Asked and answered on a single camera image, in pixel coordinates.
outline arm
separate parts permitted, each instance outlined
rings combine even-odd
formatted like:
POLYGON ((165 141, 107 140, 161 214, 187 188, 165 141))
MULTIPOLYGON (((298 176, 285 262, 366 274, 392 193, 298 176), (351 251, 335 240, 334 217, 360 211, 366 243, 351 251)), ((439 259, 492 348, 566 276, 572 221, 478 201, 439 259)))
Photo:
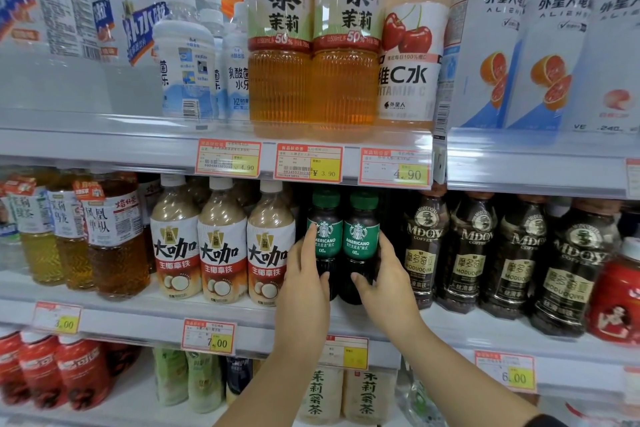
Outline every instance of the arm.
POLYGON ((375 286, 351 274, 369 317, 393 342, 452 427, 523 427, 538 409, 496 382, 440 340, 424 323, 409 276, 380 233, 375 286))
POLYGON ((316 225, 289 251, 276 303, 273 351, 215 427, 288 427, 296 418, 329 331, 329 272, 318 277, 316 225))

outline bottle cap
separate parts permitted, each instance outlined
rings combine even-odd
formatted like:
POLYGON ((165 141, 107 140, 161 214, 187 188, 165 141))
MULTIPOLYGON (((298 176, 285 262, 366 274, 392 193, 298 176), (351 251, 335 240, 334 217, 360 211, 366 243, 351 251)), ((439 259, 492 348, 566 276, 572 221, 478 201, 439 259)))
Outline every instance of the bottle cap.
POLYGON ((312 202, 319 208, 336 208, 340 204, 340 193, 335 189, 321 187, 314 190, 312 202))
POLYGON ((465 194, 469 197, 473 197, 474 199, 491 199, 494 192, 481 192, 481 191, 465 191, 465 194))
POLYGON ((20 331, 20 338, 22 339, 22 342, 38 342, 48 336, 51 336, 51 334, 39 333, 37 331, 31 331, 28 329, 20 331))
POLYGON ((18 331, 20 331, 20 329, 15 326, 0 326, 0 338, 10 336, 18 331))
POLYGON ((433 184, 431 184, 431 189, 420 190, 420 194, 424 194, 424 196, 443 197, 445 194, 447 194, 447 185, 439 184, 434 181, 433 184))
POLYGON ((622 201, 617 199, 596 199, 586 197, 574 197, 571 203, 572 208, 577 208, 587 213, 604 214, 613 216, 620 211, 622 201))
POLYGON ((160 184, 164 187, 176 187, 185 184, 187 180, 181 174, 160 174, 160 184))
POLYGON ((640 261, 640 238, 626 237, 620 247, 620 253, 632 260, 640 261))
POLYGON ((351 193, 349 202, 353 208, 372 210, 378 206, 378 195, 371 191, 356 191, 351 193))
POLYGON ((542 204, 549 199, 548 196, 540 196, 539 194, 518 194, 518 199, 525 203, 542 204))
POLYGON ((210 177, 209 188, 214 190, 231 189, 234 182, 230 177, 210 177))
POLYGON ((260 179, 260 192, 282 192, 282 181, 260 179))
POLYGON ((200 15, 200 22, 211 22, 219 26, 222 26, 224 24, 222 19, 222 12, 220 12, 219 10, 203 9, 198 14, 200 15))
POLYGON ((82 341, 84 336, 82 334, 60 334, 58 341, 60 344, 73 344, 74 342, 82 341))

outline bottle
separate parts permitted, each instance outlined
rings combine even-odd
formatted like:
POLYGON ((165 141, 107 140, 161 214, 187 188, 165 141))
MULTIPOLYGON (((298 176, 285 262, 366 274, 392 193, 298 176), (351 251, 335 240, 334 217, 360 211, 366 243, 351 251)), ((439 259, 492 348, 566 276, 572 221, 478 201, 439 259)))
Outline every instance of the bottle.
POLYGON ((496 128, 525 0, 453 0, 436 97, 434 179, 451 127, 496 128))
POLYGON ((249 296, 257 304, 275 306, 296 241, 296 222, 280 196, 282 181, 260 180, 260 192, 246 225, 249 296))
POLYGON ((122 23, 127 34, 127 59, 137 69, 138 84, 148 95, 157 95, 150 101, 154 116, 162 116, 159 102, 163 88, 161 73, 158 71, 160 59, 154 49, 153 29, 169 14, 166 0, 125 0, 122 23))
POLYGON ((107 298, 134 296, 149 284, 137 184, 92 165, 92 181, 76 181, 83 205, 93 283, 107 298))
POLYGON ((36 408, 55 408, 67 403, 67 389, 56 365, 58 338, 31 330, 20 331, 18 351, 24 381, 36 408))
POLYGON ((70 407, 88 410, 111 391, 111 379, 100 343, 80 334, 58 336, 56 364, 67 389, 70 407))
POLYGON ((55 178, 56 174, 45 167, 24 167, 20 176, 4 185, 29 272, 35 282, 44 286, 57 286, 64 281, 46 189, 55 178))
POLYGON ((2 7, 3 108, 111 112, 91 0, 3 0, 2 7))
POLYGON ((209 178, 205 176, 189 176, 186 193, 191 197, 198 209, 202 211, 202 207, 211 197, 209 178))
POLYGON ((197 22, 196 0, 166 0, 169 14, 154 26, 165 117, 213 118, 215 41, 197 22))
POLYGON ((225 29, 223 52, 227 78, 227 118, 249 120, 247 6, 234 4, 234 22, 225 29))
POLYGON ((170 407, 189 397, 189 375, 184 351, 154 348, 156 395, 160 405, 170 407))
POLYGON ((556 224, 536 284, 531 325, 544 334, 580 337, 593 286, 620 245, 614 215, 620 201, 576 197, 556 224))
POLYGON ((253 378, 253 361, 235 356, 227 357, 227 406, 235 402, 253 378))
POLYGON ((138 68, 133 68, 127 58, 127 34, 122 24, 124 1, 91 0, 111 106, 116 114, 159 115, 160 89, 141 85, 138 68))
POLYGON ((376 217, 378 195, 369 191, 355 191, 349 198, 351 213, 344 220, 342 231, 342 256, 339 265, 338 295, 343 301, 362 304, 358 289, 351 280, 351 273, 357 272, 373 283, 376 273, 376 252, 380 221, 376 217))
POLYGON ((498 221, 489 202, 492 196, 492 192, 466 191, 451 214, 436 297, 445 309, 466 314, 476 308, 480 277, 498 221))
POLYGON ((208 4, 208 9, 219 10, 222 12, 222 0, 205 0, 208 4))
POLYGON ((631 138, 638 132, 640 82, 627 71, 638 64, 640 54, 640 41, 631 32, 636 27, 637 3, 631 9, 625 1, 592 0, 598 16, 589 22, 573 70, 561 130, 629 134, 631 138))
POLYGON ((227 68, 225 65, 224 51, 222 49, 224 36, 224 22, 222 12, 219 10, 203 9, 199 12, 200 24, 209 29, 213 36, 216 50, 216 65, 211 80, 211 104, 213 106, 213 118, 227 119, 227 68))
POLYGON ((529 0, 509 67, 499 126, 557 130, 593 0, 529 0))
POLYGON ((385 424, 396 404, 395 373, 345 370, 342 411, 349 422, 361 425, 385 424), (375 395, 363 395, 364 392, 375 395))
POLYGON ((345 130, 355 131, 345 124, 371 126, 376 117, 384 0, 316 0, 315 6, 309 121, 341 129, 344 138, 345 130))
POLYGON ((313 0, 245 2, 251 120, 307 121, 313 0))
POLYGON ((386 0, 378 86, 380 124, 433 130, 452 0, 386 0))
POLYGON ((151 213, 158 284, 171 299, 202 290, 198 248, 199 210, 186 193, 184 176, 160 174, 164 192, 151 213))
POLYGON ((640 344, 640 239, 626 237, 608 261, 589 303, 589 332, 605 341, 640 344))
POLYGON ((222 371, 216 355, 187 351, 189 406, 206 414, 222 404, 222 371))
POLYGON ((26 266, 11 198, 5 186, 7 180, 15 179, 18 171, 18 167, 0 167, 0 256, 3 267, 12 271, 20 271, 26 266))
POLYGON ((58 164, 58 169, 60 175, 47 186, 47 197, 51 204, 60 266, 69 289, 92 289, 93 273, 84 236, 84 214, 74 192, 75 181, 90 181, 92 178, 77 164, 58 164))
POLYGON ((316 267, 318 275, 329 272, 329 300, 338 294, 338 254, 342 249, 342 218, 338 213, 340 193, 327 187, 314 190, 313 208, 307 216, 307 229, 316 223, 316 267))
POLYGON ((331 425, 340 420, 343 370, 318 367, 298 409, 297 420, 311 425, 331 425))
POLYGON ((0 326, 0 398, 5 405, 19 405, 31 397, 18 361, 22 347, 18 331, 12 326, 0 326))
POLYGON ((404 269, 418 309, 427 309, 435 295, 438 258, 449 231, 449 209, 443 198, 447 188, 433 183, 431 190, 412 191, 408 211, 404 213, 406 227, 404 269))
POLYGON ((142 236, 145 239, 145 250, 147 251, 147 263, 149 273, 156 271, 156 254, 154 253, 154 242, 151 239, 151 213, 154 212, 156 203, 162 194, 159 174, 148 172, 138 172, 138 199, 140 200, 140 214, 142 215, 142 236))
POLYGON ((500 221, 495 253, 484 269, 480 307, 501 319, 517 319, 529 295, 538 250, 547 240, 545 196, 519 194, 500 221))
POLYGON ((198 242, 205 299, 221 304, 239 300, 248 289, 246 214, 230 178, 210 177, 211 198, 198 218, 198 242))
POLYGON ((234 179, 231 194, 237 199, 247 216, 260 201, 260 182, 253 179, 234 179))

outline red jar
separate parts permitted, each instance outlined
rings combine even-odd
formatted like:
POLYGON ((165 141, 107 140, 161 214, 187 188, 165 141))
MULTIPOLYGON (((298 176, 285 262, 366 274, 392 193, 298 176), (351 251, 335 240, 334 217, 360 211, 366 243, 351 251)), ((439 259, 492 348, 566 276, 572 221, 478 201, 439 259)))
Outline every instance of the red jar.
POLYGON ((640 344, 640 239, 627 237, 591 295, 589 332, 605 341, 640 344))

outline price tag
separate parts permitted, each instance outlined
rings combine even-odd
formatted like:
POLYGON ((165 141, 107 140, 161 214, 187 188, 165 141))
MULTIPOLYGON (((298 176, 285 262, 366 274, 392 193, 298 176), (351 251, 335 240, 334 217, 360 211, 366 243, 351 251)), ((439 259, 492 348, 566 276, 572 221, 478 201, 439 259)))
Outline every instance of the price tag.
POLYGON ((533 356, 476 351, 476 366, 511 390, 538 392, 533 356))
POLYGON ((369 340, 352 336, 326 337, 318 363, 340 368, 366 370, 369 368, 369 340))
POLYGON ((342 152, 344 148, 278 144, 275 179, 342 182, 342 152))
POLYGON ((77 334, 81 314, 82 307, 80 306, 37 302, 31 326, 58 334, 77 334))
POLYGON ((625 366, 625 403, 640 407, 640 367, 625 366))
POLYGON ((223 177, 258 177, 260 142, 200 139, 196 157, 196 174, 223 177))
POLYGON ((182 349, 217 355, 236 354, 236 324, 184 319, 182 349))
POLYGON ((430 188, 430 155, 414 150, 360 149, 358 184, 430 188))
POLYGON ((627 159, 627 198, 640 199, 640 159, 627 159))

